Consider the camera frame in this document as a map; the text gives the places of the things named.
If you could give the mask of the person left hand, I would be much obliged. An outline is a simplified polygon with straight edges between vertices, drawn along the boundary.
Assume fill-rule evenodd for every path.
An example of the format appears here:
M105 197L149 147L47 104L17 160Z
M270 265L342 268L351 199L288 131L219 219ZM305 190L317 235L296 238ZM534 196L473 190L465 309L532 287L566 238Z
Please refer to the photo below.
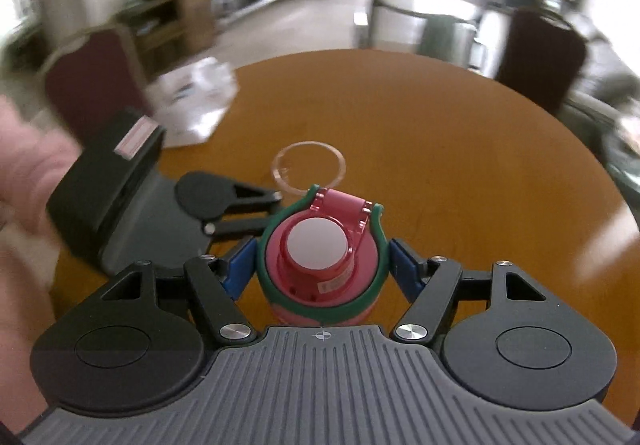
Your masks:
M1 98L1 422L13 433L47 408L29 366L54 323L49 289L62 241L46 204L79 153L70 135L40 130Z

